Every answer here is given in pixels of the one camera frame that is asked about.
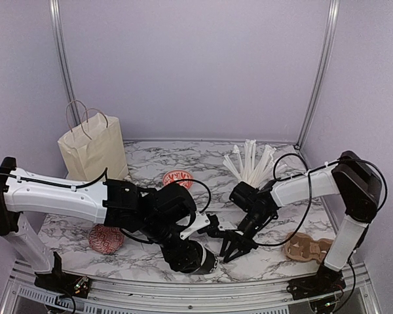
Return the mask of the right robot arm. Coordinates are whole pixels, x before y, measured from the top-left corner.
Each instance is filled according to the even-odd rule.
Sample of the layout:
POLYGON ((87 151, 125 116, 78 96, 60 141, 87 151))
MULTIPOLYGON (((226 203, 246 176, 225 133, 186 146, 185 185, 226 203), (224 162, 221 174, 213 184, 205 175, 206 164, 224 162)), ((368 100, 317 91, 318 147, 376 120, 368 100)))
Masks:
POLYGON ((345 217, 322 262, 325 268, 311 280, 311 287, 316 292, 327 292, 337 282, 336 272, 344 268, 354 250, 361 245, 388 195, 387 183, 380 169, 350 150, 316 169, 308 169, 292 177, 275 178, 263 188, 238 183, 229 199, 246 216, 235 231, 225 232, 220 252, 224 262, 257 249, 259 244, 254 241, 254 236, 275 219, 280 208, 328 195, 342 198, 345 217))

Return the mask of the black paper coffee cup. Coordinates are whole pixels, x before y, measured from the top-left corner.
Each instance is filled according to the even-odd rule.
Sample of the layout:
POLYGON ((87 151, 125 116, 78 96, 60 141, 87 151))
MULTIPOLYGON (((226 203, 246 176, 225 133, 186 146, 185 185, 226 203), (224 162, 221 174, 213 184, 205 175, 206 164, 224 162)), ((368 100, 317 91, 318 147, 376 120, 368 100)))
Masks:
POLYGON ((202 247, 200 266, 193 272, 195 275, 208 275, 217 269, 218 260, 216 256, 205 247, 202 247))

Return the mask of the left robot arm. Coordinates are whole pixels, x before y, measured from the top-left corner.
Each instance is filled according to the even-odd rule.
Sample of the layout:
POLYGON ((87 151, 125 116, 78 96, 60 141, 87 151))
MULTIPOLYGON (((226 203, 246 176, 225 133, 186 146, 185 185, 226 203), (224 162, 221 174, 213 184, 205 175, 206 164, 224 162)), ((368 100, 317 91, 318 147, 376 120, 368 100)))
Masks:
POLYGON ((56 291, 69 286, 69 275, 31 229, 28 212, 89 220, 94 224, 141 232, 160 246, 173 271, 210 273, 217 260, 189 236, 209 224, 198 213, 189 191, 178 183, 160 190, 128 181, 109 179, 105 173, 89 182, 43 177, 17 167, 13 157, 0 165, 0 236, 14 243, 36 273, 56 291))

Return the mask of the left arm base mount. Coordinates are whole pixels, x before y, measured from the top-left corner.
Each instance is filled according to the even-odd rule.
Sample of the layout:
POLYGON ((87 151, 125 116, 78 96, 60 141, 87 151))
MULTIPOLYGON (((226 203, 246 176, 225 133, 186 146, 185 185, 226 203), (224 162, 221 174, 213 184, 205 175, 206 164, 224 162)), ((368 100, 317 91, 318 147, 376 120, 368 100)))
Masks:
POLYGON ((53 257, 54 261, 49 273, 35 272, 35 286, 53 292, 61 292, 65 296, 87 299, 91 284, 89 277, 64 272, 60 255, 53 252, 53 257))

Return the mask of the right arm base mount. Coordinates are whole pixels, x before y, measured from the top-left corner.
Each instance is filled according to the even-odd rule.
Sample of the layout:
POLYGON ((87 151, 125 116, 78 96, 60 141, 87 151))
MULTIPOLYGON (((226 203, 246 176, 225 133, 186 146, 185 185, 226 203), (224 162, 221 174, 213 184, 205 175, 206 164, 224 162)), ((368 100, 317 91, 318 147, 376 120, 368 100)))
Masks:
POLYGON ((286 289, 294 300, 301 300, 343 291, 345 288, 342 271, 331 270, 321 263, 314 275, 291 279, 286 289))

